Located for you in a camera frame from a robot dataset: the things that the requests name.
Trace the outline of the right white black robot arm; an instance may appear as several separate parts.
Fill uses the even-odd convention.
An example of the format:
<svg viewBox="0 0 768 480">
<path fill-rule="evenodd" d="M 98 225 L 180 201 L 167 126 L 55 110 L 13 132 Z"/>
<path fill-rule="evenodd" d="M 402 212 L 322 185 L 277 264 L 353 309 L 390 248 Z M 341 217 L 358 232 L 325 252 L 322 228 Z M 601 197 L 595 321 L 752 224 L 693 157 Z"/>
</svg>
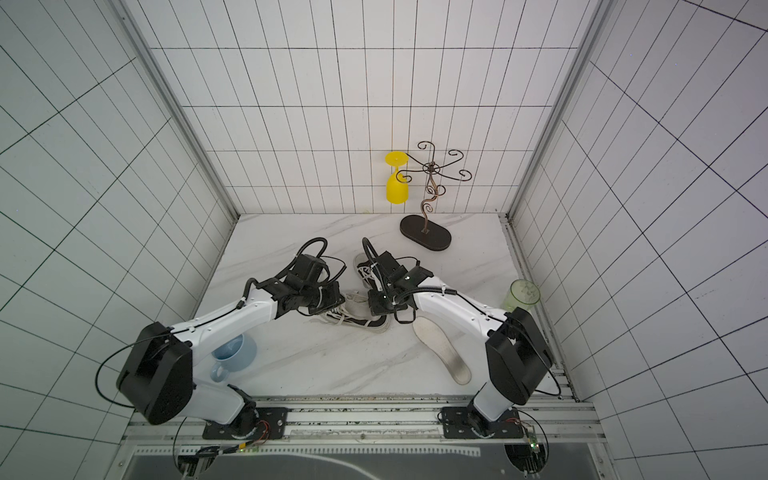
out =
<svg viewBox="0 0 768 480">
<path fill-rule="evenodd" d="M 466 384 L 471 372 L 442 327 L 450 325 L 480 344 L 487 380 L 468 410 L 481 422 L 498 421 L 536 393 L 562 396 L 552 351 L 529 311 L 486 305 L 449 287 L 420 262 L 407 268 L 387 251 L 366 249 L 355 258 L 355 268 L 368 287 L 372 314 L 412 326 L 457 382 Z"/>
</svg>

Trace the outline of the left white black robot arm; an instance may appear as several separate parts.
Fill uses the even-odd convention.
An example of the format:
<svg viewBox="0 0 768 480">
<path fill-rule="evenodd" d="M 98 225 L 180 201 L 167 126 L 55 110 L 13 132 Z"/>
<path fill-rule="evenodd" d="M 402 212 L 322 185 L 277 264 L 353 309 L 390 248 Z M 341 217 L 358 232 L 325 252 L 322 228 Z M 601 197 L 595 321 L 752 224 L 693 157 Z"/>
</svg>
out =
<svg viewBox="0 0 768 480">
<path fill-rule="evenodd" d="M 246 395 L 197 367 L 229 341 L 291 311 L 320 314 L 343 304 L 340 276 L 323 259 L 299 254 L 275 277 L 248 279 L 228 305 L 170 327 L 150 324 L 131 345 L 117 390 L 152 425 L 177 416 L 233 423 L 245 410 Z"/>
</svg>

